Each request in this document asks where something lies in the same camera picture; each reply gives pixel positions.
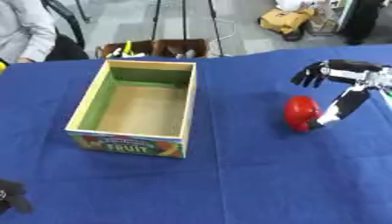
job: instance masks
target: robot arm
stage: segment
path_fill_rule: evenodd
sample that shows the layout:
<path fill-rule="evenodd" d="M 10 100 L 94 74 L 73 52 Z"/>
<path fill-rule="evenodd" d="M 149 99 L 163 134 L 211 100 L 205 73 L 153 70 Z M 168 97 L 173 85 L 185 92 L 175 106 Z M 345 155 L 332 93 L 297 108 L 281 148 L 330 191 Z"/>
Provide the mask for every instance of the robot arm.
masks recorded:
<path fill-rule="evenodd" d="M 308 66 L 294 76 L 291 82 L 296 85 L 303 83 L 304 87 L 308 87 L 314 81 L 313 86 L 318 88 L 325 79 L 352 86 L 339 95 L 319 119 L 308 122 L 310 130 L 324 127 L 328 123 L 343 120 L 351 115 L 370 97 L 368 92 L 370 89 L 390 92 L 392 68 L 368 62 L 333 59 Z"/>

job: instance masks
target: bag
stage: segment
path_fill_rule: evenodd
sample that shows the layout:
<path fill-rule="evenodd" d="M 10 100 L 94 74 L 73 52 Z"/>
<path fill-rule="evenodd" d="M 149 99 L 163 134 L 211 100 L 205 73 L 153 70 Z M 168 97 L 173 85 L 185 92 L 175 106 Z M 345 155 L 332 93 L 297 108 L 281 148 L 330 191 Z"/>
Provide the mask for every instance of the bag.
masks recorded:
<path fill-rule="evenodd" d="M 358 45 L 366 39 L 375 28 L 379 10 L 383 0 L 355 0 L 351 18 L 341 33 L 346 37 L 349 45 Z"/>
<path fill-rule="evenodd" d="M 314 9 L 283 11 L 273 9 L 262 16 L 261 27 L 282 34 L 294 32 L 315 13 Z"/>

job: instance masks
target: box label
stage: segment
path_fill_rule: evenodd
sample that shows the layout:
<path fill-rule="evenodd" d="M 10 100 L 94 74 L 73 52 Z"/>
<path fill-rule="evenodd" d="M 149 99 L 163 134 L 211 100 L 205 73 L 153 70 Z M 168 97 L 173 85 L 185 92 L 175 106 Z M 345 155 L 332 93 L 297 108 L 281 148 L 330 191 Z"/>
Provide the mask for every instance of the box label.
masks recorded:
<path fill-rule="evenodd" d="M 165 140 L 147 140 L 135 136 L 88 136 L 73 135 L 75 141 L 85 149 L 136 153 L 150 156 L 183 158 L 180 143 Z"/>

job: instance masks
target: yellow object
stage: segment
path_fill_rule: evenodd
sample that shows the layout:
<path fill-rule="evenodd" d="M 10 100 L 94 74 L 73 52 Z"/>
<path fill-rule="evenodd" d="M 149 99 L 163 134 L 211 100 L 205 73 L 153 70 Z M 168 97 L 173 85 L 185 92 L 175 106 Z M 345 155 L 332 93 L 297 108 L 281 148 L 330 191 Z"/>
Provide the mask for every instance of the yellow object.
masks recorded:
<path fill-rule="evenodd" d="M 314 14 L 314 9 L 298 11 L 273 9 L 262 16 L 261 27 L 288 34 L 298 29 L 301 24 L 309 20 Z"/>
<path fill-rule="evenodd" d="M 0 74 L 3 73 L 3 71 L 5 70 L 5 68 L 7 68 L 7 66 L 5 65 L 5 63 L 0 61 Z"/>
<path fill-rule="evenodd" d="M 127 43 L 125 44 L 124 50 L 122 52 L 126 53 L 128 55 L 131 55 L 131 56 L 134 55 L 134 53 L 132 52 L 132 42 L 131 41 L 127 41 Z"/>

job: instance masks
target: robotic hand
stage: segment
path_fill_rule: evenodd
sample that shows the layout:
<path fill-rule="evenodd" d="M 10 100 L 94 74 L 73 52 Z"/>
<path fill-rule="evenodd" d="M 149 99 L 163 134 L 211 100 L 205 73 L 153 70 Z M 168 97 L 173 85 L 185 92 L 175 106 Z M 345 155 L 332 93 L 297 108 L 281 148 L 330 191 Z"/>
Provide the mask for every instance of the robotic hand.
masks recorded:
<path fill-rule="evenodd" d="M 392 67 L 368 62 L 331 59 L 308 66 L 291 79 L 291 82 L 318 88 L 321 83 L 329 81 L 351 84 L 343 94 L 328 107 L 318 119 L 308 121 L 309 130 L 324 127 L 328 123 L 340 121 L 353 113 L 369 97 L 368 90 L 380 90 L 384 99 L 391 101 Z"/>
<path fill-rule="evenodd" d="M 25 188 L 22 184 L 0 179 L 0 214 L 5 213 L 9 208 L 15 207 L 20 213 L 29 213 L 32 206 L 23 197 Z"/>

